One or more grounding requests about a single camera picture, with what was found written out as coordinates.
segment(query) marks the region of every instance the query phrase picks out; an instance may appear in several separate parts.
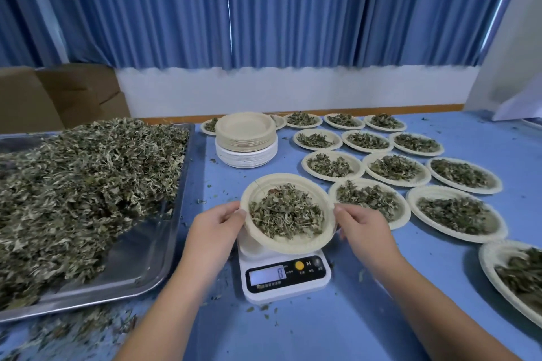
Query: scale control panel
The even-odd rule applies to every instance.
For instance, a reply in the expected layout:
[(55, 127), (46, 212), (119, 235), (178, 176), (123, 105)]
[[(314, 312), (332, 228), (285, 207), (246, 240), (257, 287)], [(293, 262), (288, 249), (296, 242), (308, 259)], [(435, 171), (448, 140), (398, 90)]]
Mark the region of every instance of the scale control panel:
[(251, 293), (279, 289), (325, 276), (326, 269), (318, 255), (251, 268), (245, 272), (247, 289)]

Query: digital kitchen scale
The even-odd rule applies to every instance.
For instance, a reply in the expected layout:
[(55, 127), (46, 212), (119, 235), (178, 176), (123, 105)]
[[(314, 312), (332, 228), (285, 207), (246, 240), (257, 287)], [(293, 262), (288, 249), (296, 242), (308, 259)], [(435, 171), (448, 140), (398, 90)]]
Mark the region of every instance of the digital kitchen scale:
[(263, 247), (243, 227), (237, 236), (241, 283), (247, 300), (261, 305), (324, 288), (331, 269), (322, 253), (289, 255)]

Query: stainless steel tray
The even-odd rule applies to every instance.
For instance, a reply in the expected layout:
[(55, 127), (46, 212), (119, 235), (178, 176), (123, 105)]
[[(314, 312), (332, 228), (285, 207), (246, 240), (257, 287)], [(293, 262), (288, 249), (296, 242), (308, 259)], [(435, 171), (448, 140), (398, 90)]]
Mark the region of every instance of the stainless steel tray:
[[(107, 256), (105, 271), (92, 282), (84, 285), (69, 283), (56, 292), (44, 294), (34, 305), (0, 311), (0, 323), (139, 296), (166, 278), (171, 269), (177, 241), (195, 131), (193, 123), (176, 126), (188, 129), (190, 137), (171, 220), (148, 219), (137, 224), (119, 237)], [(0, 152), (20, 151), (37, 146), (44, 134), (56, 133), (0, 135)]]

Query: wooden baseboard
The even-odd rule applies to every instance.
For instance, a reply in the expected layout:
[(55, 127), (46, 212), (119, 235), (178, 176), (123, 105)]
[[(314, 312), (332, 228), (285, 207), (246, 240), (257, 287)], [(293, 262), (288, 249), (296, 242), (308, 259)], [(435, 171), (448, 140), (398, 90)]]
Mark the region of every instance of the wooden baseboard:
[[(402, 106), (402, 107), (367, 107), (365, 109), (328, 109), (328, 110), (305, 110), (318, 116), (324, 116), (329, 113), (349, 113), (353, 116), (367, 116), (378, 113), (388, 113), (390, 115), (405, 115), (409, 113), (440, 113), (444, 111), (461, 111), (463, 104), (436, 104), (427, 106)], [(268, 112), (270, 115), (287, 115), (292, 111)], [(222, 117), (224, 115), (206, 115), (206, 116), (178, 116), (178, 117), (144, 117), (142, 118), (148, 124), (160, 123), (202, 123), (213, 117)]]

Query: blue table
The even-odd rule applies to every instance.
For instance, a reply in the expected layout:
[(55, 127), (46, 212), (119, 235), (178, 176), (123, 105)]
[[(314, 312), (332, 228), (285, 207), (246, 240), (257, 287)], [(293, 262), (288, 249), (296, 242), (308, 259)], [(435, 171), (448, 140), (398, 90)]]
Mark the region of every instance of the blue table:
[[(506, 220), (510, 239), (542, 246), (542, 200), (538, 186), (542, 177), (542, 131), (520, 121), (493, 123), (483, 112), (399, 118), (408, 124), (408, 131), (441, 142), (445, 156), (465, 159), (496, 173), (503, 181), (504, 191), (482, 198)], [(334, 130), (326, 123), (320, 128)], [(301, 159), (308, 151), (292, 142), (295, 132), (288, 127), (279, 130), (276, 157), (265, 166), (249, 170), (226, 166), (216, 156), (214, 138), (197, 132), (183, 208), (186, 225), (203, 208), (238, 200), (250, 182), (270, 173), (297, 173), (315, 180), (327, 191), (329, 183), (314, 179), (302, 169)], [(346, 146), (340, 150), (363, 157)], [(179, 251), (186, 231), (181, 226)], [(408, 225), (394, 231), (394, 237), (408, 261), (490, 334), (524, 360), (542, 359), (542, 330), (493, 289), (478, 262), (478, 245), (445, 236), (414, 215)], [(359, 281), (363, 266), (348, 245), (333, 239), (324, 252), (333, 263), (327, 288), (272, 303), (265, 311), (256, 308), (251, 312), (247, 310), (253, 305), (243, 297), (239, 264), (233, 254), (200, 308), (185, 359), (427, 359), (386, 291), (367, 272)], [(126, 317), (129, 310), (142, 316), (157, 293), (113, 304), (111, 311), (119, 319)], [(47, 322), (54, 321), (55, 316)], [(4, 327), (7, 334), (0, 338), (4, 340), (0, 346), (4, 356), (23, 345), (26, 348), (19, 360), (109, 360), (125, 337), (107, 329), (81, 342), (74, 341), (73, 334), (69, 334), (38, 351), (36, 343), (27, 342), (34, 323)]]

